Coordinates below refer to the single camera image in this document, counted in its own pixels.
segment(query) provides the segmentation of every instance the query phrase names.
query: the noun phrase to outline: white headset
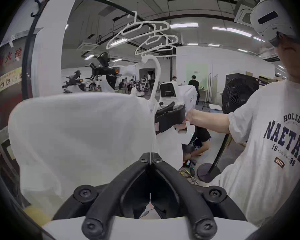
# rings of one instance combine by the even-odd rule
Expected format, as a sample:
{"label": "white headset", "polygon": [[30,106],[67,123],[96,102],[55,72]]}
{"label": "white headset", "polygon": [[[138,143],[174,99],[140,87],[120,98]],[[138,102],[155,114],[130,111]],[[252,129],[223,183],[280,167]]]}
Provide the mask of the white headset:
{"label": "white headset", "polygon": [[280,42],[278,33],[297,42],[290,17],[278,0],[260,0],[251,12],[250,21],[256,32],[273,46]]}

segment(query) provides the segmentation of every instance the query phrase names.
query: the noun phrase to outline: hand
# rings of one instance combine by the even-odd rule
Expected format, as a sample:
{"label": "hand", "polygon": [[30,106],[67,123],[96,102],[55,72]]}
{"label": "hand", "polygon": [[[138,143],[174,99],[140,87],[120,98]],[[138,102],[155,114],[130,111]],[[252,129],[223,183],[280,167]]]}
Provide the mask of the hand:
{"label": "hand", "polygon": [[185,154],[183,154],[183,161],[184,162],[188,161],[190,158],[192,158],[191,153],[185,153]]}
{"label": "hand", "polygon": [[178,129],[178,130],[183,130],[185,129],[187,126],[186,126],[186,120],[183,120],[182,124],[176,124],[173,126],[174,128]]}
{"label": "hand", "polygon": [[196,110],[192,108],[192,109],[187,113],[187,118],[186,118],[187,121],[190,121],[190,122],[191,122],[191,121],[193,120],[193,116],[194,116],[195,111],[196,111]]}

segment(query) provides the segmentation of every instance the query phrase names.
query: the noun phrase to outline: green sign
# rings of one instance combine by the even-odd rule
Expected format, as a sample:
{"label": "green sign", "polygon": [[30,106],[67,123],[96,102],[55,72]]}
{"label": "green sign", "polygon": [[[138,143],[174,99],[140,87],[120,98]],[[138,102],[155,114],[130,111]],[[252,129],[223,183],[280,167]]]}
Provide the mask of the green sign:
{"label": "green sign", "polygon": [[208,74],[208,64],[188,63],[186,66],[186,82],[188,83],[192,79],[192,76],[195,75],[200,88],[201,86],[203,89],[208,88]]}

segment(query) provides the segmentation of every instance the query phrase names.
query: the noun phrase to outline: screw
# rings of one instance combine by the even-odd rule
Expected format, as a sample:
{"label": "screw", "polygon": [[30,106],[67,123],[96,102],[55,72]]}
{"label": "screw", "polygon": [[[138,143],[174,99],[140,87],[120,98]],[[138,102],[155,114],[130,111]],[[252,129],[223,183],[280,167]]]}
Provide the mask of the screw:
{"label": "screw", "polygon": [[81,230],[87,238],[95,239],[103,233],[103,226],[99,220],[89,218],[83,222]]}
{"label": "screw", "polygon": [[199,221],[195,227],[195,234],[197,234],[200,237],[200,239],[202,239],[202,237],[208,239],[207,237],[214,236],[216,231],[217,231],[217,225],[211,219],[204,219],[202,221]]}
{"label": "screw", "polygon": [[219,190],[213,189],[213,190],[210,192],[210,196],[212,196],[212,197],[221,196],[221,193],[220,193]]}
{"label": "screw", "polygon": [[95,228],[96,228],[96,225],[95,224],[93,224],[93,223],[88,223],[88,228],[90,229],[90,230],[94,230]]}
{"label": "screw", "polygon": [[203,228],[204,228],[205,230],[210,230],[210,229],[212,228],[212,225],[211,225],[211,224],[205,224],[205,225],[203,226]]}
{"label": "screw", "polygon": [[89,196],[91,196],[91,191],[88,189],[83,189],[80,191],[80,196],[83,198],[88,198]]}

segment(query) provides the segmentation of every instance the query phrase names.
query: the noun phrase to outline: standing fan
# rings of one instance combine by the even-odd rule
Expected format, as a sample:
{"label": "standing fan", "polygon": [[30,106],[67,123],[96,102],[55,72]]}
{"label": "standing fan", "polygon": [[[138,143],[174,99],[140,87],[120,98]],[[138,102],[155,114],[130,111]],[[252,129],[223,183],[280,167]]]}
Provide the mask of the standing fan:
{"label": "standing fan", "polygon": [[[259,79],[245,74],[230,74],[225,76],[225,88],[222,93],[222,111],[224,114],[234,112],[244,105],[249,97],[259,89]],[[198,167],[198,178],[203,182],[211,182],[220,169],[217,167],[221,155],[228,142],[229,134],[224,136],[220,150],[216,155],[213,164],[204,163]]]}

